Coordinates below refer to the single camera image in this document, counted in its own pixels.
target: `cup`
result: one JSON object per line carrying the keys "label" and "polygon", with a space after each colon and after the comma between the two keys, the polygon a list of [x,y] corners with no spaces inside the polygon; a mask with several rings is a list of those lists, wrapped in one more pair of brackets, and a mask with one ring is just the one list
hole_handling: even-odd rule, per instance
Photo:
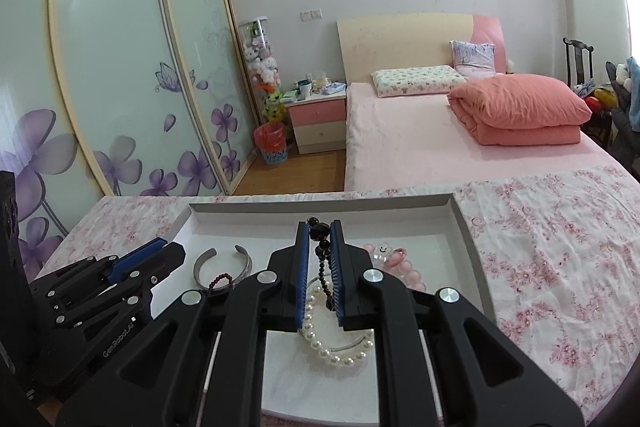
{"label": "cup", "polygon": [[301,80],[298,83],[298,87],[300,88],[300,95],[302,95],[302,100],[311,98],[311,82],[309,82],[308,80]]}

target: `frosted glass door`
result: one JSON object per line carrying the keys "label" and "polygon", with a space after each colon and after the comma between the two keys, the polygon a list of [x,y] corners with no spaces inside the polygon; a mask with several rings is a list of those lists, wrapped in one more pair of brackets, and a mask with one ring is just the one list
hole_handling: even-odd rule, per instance
{"label": "frosted glass door", "polygon": [[16,176],[28,280],[102,197],[60,98],[47,0],[0,0],[0,170]]}
{"label": "frosted glass door", "polygon": [[113,192],[220,194],[178,83],[159,0],[55,4],[65,95]]}
{"label": "frosted glass door", "polygon": [[225,177],[232,182],[254,150],[254,117],[225,0],[170,0],[173,24],[187,66],[194,74],[195,98]]}

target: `floral tablecloth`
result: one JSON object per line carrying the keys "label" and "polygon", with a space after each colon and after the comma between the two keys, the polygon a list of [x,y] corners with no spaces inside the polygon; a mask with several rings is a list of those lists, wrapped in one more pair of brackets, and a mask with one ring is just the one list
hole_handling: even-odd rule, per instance
{"label": "floral tablecloth", "polygon": [[[217,198],[103,198],[43,273],[128,251],[167,232],[189,203],[392,198],[452,192],[472,232],[500,329],[587,420],[634,363],[640,327],[640,185],[604,166],[457,186]],[[263,417],[265,426],[300,425]]]}

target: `metal bolt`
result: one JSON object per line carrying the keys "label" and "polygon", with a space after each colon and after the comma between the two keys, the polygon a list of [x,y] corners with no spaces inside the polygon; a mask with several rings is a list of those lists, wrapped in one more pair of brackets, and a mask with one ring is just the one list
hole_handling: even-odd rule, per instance
{"label": "metal bolt", "polygon": [[257,279],[258,279],[258,282],[261,282],[262,284],[271,284],[272,282],[276,282],[276,280],[278,279],[278,276],[276,272],[272,272],[271,270],[265,270],[258,273]]}
{"label": "metal bolt", "polygon": [[448,303],[458,302],[460,300],[460,294],[453,288],[443,288],[438,292],[440,298]]}
{"label": "metal bolt", "polygon": [[369,268],[364,272],[364,274],[362,274],[362,276],[366,281],[369,281],[369,282],[380,282],[384,277],[384,275],[382,275],[382,272],[380,270],[376,270],[374,268]]}
{"label": "metal bolt", "polygon": [[182,294],[180,300],[182,300],[182,303],[187,306],[193,306],[202,300],[202,294],[196,290],[189,290]]}

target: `beige headboard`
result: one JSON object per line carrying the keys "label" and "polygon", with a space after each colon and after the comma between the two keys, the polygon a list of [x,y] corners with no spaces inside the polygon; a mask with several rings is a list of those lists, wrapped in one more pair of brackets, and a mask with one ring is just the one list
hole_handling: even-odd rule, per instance
{"label": "beige headboard", "polygon": [[506,56],[498,19],[451,13],[407,13],[338,21],[347,84],[370,82],[371,73],[453,64],[450,41],[496,44],[496,71]]}

